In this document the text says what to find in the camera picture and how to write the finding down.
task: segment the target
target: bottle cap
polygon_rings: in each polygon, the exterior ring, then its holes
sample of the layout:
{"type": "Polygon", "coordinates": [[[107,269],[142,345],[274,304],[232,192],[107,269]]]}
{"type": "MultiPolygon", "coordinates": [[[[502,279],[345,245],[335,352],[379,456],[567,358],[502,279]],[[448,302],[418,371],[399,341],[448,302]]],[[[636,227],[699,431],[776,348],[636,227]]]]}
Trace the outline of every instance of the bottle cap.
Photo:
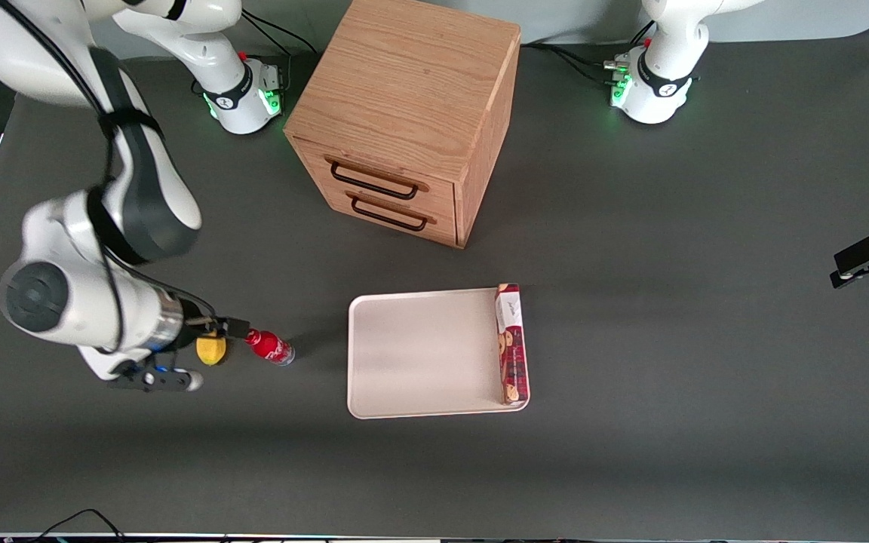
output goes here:
{"type": "Polygon", "coordinates": [[[244,341],[246,341],[248,344],[251,344],[251,345],[258,344],[259,343],[259,331],[255,330],[255,329],[250,329],[250,331],[248,331],[248,333],[247,333],[247,336],[244,337],[244,341]]]}

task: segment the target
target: yellow object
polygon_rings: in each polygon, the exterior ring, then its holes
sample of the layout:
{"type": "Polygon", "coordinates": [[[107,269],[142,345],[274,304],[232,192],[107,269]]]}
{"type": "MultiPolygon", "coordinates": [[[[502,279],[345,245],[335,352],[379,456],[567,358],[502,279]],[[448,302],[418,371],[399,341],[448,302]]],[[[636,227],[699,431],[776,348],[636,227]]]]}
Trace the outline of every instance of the yellow object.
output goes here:
{"type": "Polygon", "coordinates": [[[196,354],[200,357],[200,362],[208,367],[219,364],[224,354],[227,354],[227,340],[216,337],[216,330],[211,331],[209,336],[196,338],[196,354]]]}

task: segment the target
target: wooden drawer cabinet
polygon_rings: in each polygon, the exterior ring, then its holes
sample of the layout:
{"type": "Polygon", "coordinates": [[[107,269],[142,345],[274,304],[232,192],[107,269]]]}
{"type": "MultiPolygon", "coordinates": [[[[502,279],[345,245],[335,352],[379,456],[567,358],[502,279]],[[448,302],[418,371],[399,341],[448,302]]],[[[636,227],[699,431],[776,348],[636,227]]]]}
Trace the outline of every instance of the wooden drawer cabinet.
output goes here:
{"type": "Polygon", "coordinates": [[[284,133],[329,206],[464,247],[511,114],[517,25],[353,0],[284,133]]]}

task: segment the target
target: cabinet top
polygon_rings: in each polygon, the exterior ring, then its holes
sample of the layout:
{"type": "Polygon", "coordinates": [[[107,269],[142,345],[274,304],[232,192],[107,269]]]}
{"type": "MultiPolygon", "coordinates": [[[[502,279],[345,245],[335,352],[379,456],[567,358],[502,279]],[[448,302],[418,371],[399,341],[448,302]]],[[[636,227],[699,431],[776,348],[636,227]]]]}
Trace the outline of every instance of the cabinet top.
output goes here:
{"type": "Polygon", "coordinates": [[[392,173],[458,182],[518,45],[511,22],[354,0],[284,131],[392,173]]]}

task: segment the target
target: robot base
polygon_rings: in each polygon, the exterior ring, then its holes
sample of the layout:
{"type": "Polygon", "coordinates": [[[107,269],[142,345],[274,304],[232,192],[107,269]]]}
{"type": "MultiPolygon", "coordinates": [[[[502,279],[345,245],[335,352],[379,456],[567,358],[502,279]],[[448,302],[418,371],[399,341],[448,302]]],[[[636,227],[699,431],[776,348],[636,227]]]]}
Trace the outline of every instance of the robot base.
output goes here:
{"type": "Polygon", "coordinates": [[[203,95],[211,116],[220,121],[228,133],[255,133],[281,112],[280,72],[277,66],[269,66],[256,59],[247,59],[244,65],[250,71],[249,88],[244,89],[244,96],[238,102],[234,103],[225,97],[214,97],[212,100],[207,93],[203,95]]]}
{"type": "MultiPolygon", "coordinates": [[[[614,63],[606,63],[607,69],[616,71],[613,75],[616,83],[613,85],[610,104],[639,123],[659,124],[668,121],[686,103],[686,91],[689,90],[692,79],[687,79],[682,86],[673,84],[672,92],[667,96],[656,96],[653,87],[640,71],[628,68],[635,65],[632,60],[638,59],[645,50],[644,46],[638,46],[629,52],[616,55],[614,63]]],[[[662,87],[663,92],[668,90],[667,87],[668,85],[662,87]]]]}

